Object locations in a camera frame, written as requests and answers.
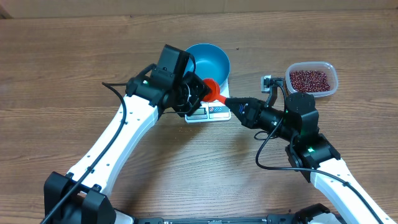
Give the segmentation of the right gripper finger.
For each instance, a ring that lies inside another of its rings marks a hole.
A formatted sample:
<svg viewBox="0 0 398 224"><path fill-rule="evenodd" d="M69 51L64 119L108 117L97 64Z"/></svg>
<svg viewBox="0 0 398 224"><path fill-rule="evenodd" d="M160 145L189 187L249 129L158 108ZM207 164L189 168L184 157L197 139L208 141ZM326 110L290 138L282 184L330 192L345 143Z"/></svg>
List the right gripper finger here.
<svg viewBox="0 0 398 224"><path fill-rule="evenodd" d="M247 107L248 104L229 104L229 110L239 119L241 123L248 122Z"/></svg>
<svg viewBox="0 0 398 224"><path fill-rule="evenodd" d="M227 98L224 103L228 108L249 106L256 107L258 100L256 98Z"/></svg>

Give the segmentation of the red scoop with blue handle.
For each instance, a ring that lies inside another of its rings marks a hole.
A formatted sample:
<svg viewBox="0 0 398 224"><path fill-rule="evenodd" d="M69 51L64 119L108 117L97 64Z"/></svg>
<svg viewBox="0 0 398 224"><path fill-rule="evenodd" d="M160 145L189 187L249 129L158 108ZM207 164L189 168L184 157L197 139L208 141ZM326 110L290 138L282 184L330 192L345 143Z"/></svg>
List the red scoop with blue handle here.
<svg viewBox="0 0 398 224"><path fill-rule="evenodd" d="M208 93L204 96L202 101L207 103L219 101L220 103L224 104L227 97L221 95L219 84L212 78L205 78L203 81L208 88Z"/></svg>

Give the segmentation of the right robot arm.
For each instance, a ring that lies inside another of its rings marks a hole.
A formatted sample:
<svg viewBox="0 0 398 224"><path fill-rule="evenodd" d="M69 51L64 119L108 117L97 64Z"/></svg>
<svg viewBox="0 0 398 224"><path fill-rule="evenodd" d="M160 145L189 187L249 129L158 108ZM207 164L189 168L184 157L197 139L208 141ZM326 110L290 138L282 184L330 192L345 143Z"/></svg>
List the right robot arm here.
<svg viewBox="0 0 398 224"><path fill-rule="evenodd" d="M356 181L340 153L320 133L313 95L286 96L282 111L256 98L227 98L224 103L243 126L288 141L285 151L290 165L282 167L282 171L301 172L346 223L393 223Z"/></svg>

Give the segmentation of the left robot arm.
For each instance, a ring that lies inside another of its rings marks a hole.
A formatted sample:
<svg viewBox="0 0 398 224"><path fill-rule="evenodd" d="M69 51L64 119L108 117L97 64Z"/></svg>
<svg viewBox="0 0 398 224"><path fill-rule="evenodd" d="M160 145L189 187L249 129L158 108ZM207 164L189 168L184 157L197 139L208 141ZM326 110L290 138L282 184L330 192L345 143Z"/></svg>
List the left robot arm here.
<svg viewBox="0 0 398 224"><path fill-rule="evenodd" d="M53 172L44 184L43 223L135 223L136 219L111 205L109 196L137 143L167 108L181 117L193 114L209 92L193 70L186 51L165 45L159 61L124 83L104 86L121 106L92 148L65 175Z"/></svg>

